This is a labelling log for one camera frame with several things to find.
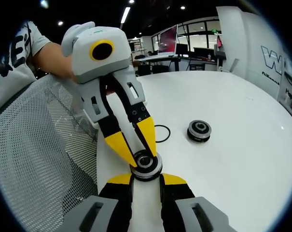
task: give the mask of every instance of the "person's arm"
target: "person's arm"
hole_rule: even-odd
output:
[[[61,45],[43,36],[33,22],[28,22],[31,34],[33,62],[37,68],[63,79],[74,78],[72,57],[64,57]]]
[[[74,78],[72,56],[64,57],[59,44],[47,43],[33,59],[36,66],[47,73],[55,74],[63,79]]]

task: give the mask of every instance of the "white round table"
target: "white round table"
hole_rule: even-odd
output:
[[[157,144],[163,172],[182,177],[229,217],[238,232],[265,232],[280,219],[292,197],[292,117],[270,95],[223,72],[169,72],[139,77],[155,124],[171,130]],[[143,149],[123,106],[108,101],[133,152]],[[212,127],[205,144],[188,140],[193,120]],[[167,132],[157,129],[157,140]],[[104,142],[97,149],[99,191],[108,179],[129,173],[127,163]],[[130,232],[163,232],[159,180],[134,182]]]

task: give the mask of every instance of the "gray mesh backrest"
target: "gray mesh backrest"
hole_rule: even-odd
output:
[[[54,231],[97,195],[97,130],[52,76],[0,114],[0,189],[26,231]]]

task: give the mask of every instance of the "black ceiling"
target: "black ceiling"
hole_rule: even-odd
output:
[[[75,24],[94,21],[97,26],[119,27],[125,7],[131,11],[122,30],[128,38],[153,35],[174,24],[217,15],[216,6],[235,5],[248,11],[237,0],[48,0],[49,8],[39,7],[33,16],[42,34],[61,43],[66,30]]]

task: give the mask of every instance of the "person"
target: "person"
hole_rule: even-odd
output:
[[[61,45],[43,36],[28,21],[0,60],[0,108],[15,94],[36,81],[31,65],[63,79],[74,79],[72,57],[64,57]]]

